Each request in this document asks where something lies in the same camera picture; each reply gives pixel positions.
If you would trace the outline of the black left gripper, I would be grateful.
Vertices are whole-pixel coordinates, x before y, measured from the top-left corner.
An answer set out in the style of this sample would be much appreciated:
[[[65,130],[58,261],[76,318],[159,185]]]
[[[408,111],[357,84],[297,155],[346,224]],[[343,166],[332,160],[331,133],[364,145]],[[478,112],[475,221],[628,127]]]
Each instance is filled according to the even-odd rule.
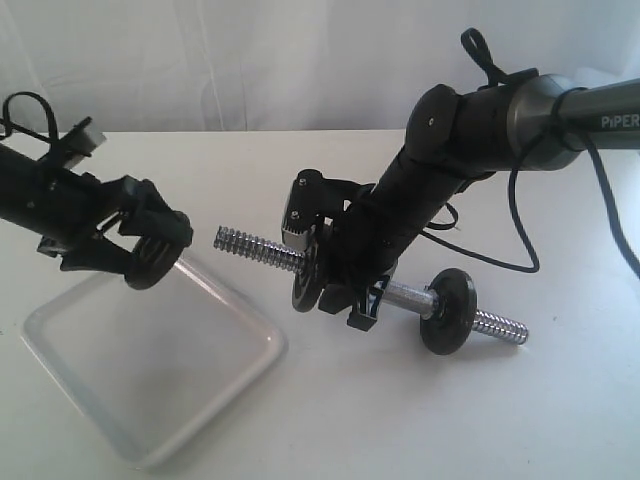
[[[173,210],[148,179],[125,175],[102,182],[91,174],[44,172],[37,175],[37,252],[62,258],[63,272],[95,271],[125,275],[134,265],[141,239],[189,247],[189,217]],[[103,223],[119,222],[130,248],[106,238]]]

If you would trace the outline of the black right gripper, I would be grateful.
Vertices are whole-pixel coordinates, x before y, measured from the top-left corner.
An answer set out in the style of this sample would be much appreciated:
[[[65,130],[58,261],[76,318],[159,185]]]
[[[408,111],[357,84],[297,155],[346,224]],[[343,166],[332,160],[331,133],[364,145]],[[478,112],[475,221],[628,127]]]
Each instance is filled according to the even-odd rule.
[[[363,332],[376,324],[390,282],[378,279],[381,273],[371,252],[383,213],[372,198],[373,190],[373,184],[359,185],[349,205],[333,219],[326,240],[328,283],[319,298],[319,309],[331,315],[352,305],[347,325]]]

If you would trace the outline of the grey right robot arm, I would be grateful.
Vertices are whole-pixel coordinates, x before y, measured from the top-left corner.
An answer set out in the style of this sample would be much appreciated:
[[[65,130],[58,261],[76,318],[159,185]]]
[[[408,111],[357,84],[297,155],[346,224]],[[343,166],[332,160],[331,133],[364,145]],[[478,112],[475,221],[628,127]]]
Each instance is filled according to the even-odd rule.
[[[391,271],[416,237],[456,194],[505,171],[556,171],[582,152],[591,158],[614,241],[632,269],[639,260],[622,231],[601,154],[639,145],[639,84],[575,87],[528,72],[460,95],[439,85],[416,104],[404,144],[379,181],[347,198],[315,267],[312,301],[349,311],[367,330]]]

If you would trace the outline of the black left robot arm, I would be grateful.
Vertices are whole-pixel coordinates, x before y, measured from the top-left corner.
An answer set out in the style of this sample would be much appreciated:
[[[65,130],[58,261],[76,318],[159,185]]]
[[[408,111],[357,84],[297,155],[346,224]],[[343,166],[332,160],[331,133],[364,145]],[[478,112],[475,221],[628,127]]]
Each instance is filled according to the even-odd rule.
[[[193,240],[186,214],[148,179],[102,182],[48,159],[1,149],[1,217],[40,235],[39,253],[63,271],[118,274],[135,290],[156,285]]]

